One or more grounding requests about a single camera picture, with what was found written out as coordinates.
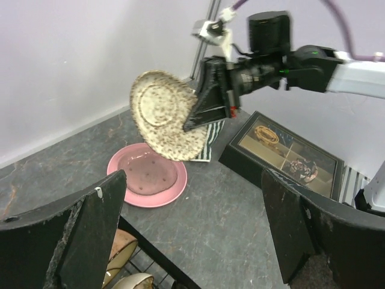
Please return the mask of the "striped towel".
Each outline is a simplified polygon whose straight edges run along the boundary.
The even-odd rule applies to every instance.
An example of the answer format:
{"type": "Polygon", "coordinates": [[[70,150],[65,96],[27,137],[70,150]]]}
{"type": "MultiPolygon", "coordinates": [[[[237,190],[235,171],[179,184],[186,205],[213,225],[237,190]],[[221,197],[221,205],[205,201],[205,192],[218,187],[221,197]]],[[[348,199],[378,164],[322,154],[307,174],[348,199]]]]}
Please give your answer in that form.
{"type": "Polygon", "coordinates": [[[194,158],[192,161],[195,162],[210,162],[212,159],[212,145],[215,143],[220,132],[223,129],[225,124],[224,120],[210,123],[208,125],[208,134],[206,138],[206,143],[202,151],[194,158]]]}

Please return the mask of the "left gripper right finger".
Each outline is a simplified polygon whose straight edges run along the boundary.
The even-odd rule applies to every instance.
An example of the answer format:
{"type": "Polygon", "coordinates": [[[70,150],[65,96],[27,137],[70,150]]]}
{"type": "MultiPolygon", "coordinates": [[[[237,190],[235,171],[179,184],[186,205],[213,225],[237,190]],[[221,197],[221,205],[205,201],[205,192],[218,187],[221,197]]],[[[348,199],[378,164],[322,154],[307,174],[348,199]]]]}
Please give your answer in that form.
{"type": "Polygon", "coordinates": [[[328,199],[273,169],[263,200],[284,283],[324,254],[340,288],[384,288],[384,217],[328,199]]]}

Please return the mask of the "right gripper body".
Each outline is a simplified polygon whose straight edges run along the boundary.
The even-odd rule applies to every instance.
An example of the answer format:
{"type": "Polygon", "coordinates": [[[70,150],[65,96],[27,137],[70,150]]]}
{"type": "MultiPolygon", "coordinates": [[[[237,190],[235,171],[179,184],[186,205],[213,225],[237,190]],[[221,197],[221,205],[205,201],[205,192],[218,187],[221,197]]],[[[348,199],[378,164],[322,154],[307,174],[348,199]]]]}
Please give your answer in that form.
{"type": "Polygon", "coordinates": [[[279,88],[284,71],[283,57],[280,55],[239,57],[234,63],[228,63],[221,57],[206,57],[200,64],[198,87],[205,81],[219,84],[227,117],[235,117],[241,107],[241,96],[267,86],[279,88]]]}

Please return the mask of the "floral rolled tie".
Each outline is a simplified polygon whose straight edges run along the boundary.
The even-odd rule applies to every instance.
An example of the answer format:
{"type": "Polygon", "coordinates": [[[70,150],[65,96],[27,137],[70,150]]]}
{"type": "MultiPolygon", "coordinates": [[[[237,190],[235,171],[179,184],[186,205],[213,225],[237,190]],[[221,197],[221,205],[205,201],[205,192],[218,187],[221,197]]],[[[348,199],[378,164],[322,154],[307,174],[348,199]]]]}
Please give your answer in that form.
{"type": "Polygon", "coordinates": [[[318,166],[314,161],[297,158],[290,162],[289,171],[298,181],[309,183],[318,175],[318,166]]]}

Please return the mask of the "pink plate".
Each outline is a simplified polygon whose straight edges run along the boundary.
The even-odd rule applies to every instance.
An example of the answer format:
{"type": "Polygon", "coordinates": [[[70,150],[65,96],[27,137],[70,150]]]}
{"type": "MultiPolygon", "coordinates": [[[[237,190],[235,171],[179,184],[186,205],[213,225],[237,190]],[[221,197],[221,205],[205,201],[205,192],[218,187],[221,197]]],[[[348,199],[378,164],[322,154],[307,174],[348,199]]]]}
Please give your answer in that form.
{"type": "MultiPolygon", "coordinates": [[[[115,172],[117,170],[122,170],[117,168],[117,163],[120,157],[123,156],[126,152],[132,152],[138,149],[147,149],[153,151],[147,144],[145,143],[136,143],[126,146],[119,151],[117,151],[110,159],[107,166],[107,174],[115,172]]],[[[127,188],[126,181],[126,194],[125,194],[125,202],[131,204],[136,207],[142,208],[157,208],[162,207],[164,205],[168,205],[176,200],[184,191],[187,184],[187,171],[184,163],[182,162],[174,162],[174,165],[177,170],[177,180],[174,185],[167,190],[164,190],[158,194],[143,196],[139,194],[135,194],[131,192],[127,188]]]]}

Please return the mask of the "black glass-lid display box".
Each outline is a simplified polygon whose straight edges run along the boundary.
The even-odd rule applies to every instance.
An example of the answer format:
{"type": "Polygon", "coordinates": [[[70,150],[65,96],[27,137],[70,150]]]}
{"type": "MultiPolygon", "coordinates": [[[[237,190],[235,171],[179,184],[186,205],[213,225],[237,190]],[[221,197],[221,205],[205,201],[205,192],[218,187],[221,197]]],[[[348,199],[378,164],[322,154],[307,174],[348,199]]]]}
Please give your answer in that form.
{"type": "Polygon", "coordinates": [[[274,169],[297,184],[339,200],[344,161],[257,111],[226,145],[219,162],[257,187],[262,186],[263,170],[274,169]],[[267,126],[278,135],[279,142],[275,146],[268,146],[256,138],[254,129],[259,125],[267,126]],[[290,162],[297,158],[316,163],[318,175],[313,181],[304,183],[291,175],[290,162]]]}

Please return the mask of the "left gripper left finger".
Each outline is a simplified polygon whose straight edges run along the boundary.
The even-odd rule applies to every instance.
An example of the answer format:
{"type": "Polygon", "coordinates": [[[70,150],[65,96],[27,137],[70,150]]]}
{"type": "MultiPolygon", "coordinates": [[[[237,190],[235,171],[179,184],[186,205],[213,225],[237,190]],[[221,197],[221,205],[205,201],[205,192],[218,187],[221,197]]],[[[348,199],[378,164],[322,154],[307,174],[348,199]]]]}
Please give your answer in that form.
{"type": "Polygon", "coordinates": [[[125,191],[119,170],[1,220],[1,288],[101,288],[125,191]]]}

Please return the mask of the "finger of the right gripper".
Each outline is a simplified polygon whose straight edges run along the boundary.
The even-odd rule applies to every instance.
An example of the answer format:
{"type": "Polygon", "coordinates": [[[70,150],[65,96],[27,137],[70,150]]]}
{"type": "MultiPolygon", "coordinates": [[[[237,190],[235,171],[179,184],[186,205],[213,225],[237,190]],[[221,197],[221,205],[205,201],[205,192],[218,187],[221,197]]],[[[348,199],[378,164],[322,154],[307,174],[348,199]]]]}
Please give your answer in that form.
{"type": "Polygon", "coordinates": [[[185,132],[227,118],[227,108],[219,84],[205,81],[204,84],[197,87],[195,95],[197,102],[193,105],[183,125],[185,132]]]}

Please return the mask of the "tan rolled tie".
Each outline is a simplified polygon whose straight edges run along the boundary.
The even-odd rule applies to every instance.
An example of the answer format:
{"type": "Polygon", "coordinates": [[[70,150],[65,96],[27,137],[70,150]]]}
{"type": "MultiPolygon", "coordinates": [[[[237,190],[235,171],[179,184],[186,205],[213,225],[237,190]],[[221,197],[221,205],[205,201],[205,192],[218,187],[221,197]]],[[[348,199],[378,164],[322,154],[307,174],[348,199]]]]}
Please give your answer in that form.
{"type": "Polygon", "coordinates": [[[255,127],[256,138],[268,146],[275,146],[279,142],[278,135],[267,126],[259,125],[255,127]]]}

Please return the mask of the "brown bowl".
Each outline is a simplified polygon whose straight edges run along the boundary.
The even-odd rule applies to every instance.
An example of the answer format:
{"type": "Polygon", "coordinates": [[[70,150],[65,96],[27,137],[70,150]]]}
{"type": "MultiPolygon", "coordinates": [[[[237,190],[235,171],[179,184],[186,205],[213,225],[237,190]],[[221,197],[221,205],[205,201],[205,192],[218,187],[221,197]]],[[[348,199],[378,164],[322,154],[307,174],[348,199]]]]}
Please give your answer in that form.
{"type": "Polygon", "coordinates": [[[137,246],[138,240],[133,235],[122,229],[116,230],[106,269],[110,276],[129,261],[137,246]]]}

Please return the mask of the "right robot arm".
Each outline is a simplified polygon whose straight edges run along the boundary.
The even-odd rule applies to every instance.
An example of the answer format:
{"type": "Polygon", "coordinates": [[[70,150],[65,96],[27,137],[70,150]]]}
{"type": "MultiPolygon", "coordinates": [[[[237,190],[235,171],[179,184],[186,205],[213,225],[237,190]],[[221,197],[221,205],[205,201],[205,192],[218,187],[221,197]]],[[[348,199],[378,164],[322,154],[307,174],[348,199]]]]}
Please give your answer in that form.
{"type": "MultiPolygon", "coordinates": [[[[216,21],[195,23],[193,35],[212,45],[214,53],[204,58],[196,89],[197,103],[183,125],[184,131],[233,118],[241,96],[264,87],[297,87],[318,93],[351,93],[384,97],[384,58],[362,60],[350,52],[323,46],[291,48],[291,17],[287,11],[267,11],[248,18],[248,53],[236,49],[226,28],[235,15],[231,8],[216,21]]],[[[350,184],[353,172],[343,162],[260,113],[254,113],[227,145],[221,162],[244,178],[260,185],[261,170],[275,167],[300,185],[327,198],[368,213],[384,214],[384,169],[371,181],[350,184]]]]}

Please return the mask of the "patterned small bowl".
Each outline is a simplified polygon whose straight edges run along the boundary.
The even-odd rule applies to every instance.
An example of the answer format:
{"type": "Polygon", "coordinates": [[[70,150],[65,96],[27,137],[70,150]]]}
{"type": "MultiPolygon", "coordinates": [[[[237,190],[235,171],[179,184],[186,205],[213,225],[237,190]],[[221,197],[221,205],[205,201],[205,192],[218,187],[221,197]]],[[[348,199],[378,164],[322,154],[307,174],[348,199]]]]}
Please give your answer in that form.
{"type": "Polygon", "coordinates": [[[121,278],[112,289],[152,289],[154,277],[148,273],[136,273],[121,278]]]}

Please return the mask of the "speckled grey plate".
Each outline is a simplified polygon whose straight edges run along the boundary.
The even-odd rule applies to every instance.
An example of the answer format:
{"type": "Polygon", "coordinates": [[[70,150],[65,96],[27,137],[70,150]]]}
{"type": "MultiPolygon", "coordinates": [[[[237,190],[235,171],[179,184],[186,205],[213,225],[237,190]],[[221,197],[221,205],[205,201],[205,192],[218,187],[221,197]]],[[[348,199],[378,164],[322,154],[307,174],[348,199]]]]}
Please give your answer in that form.
{"type": "Polygon", "coordinates": [[[131,114],[140,135],[157,154],[173,161],[192,160],[205,146],[205,126],[183,130],[196,103],[194,90],[163,70],[142,73],[131,87],[131,114]]]}

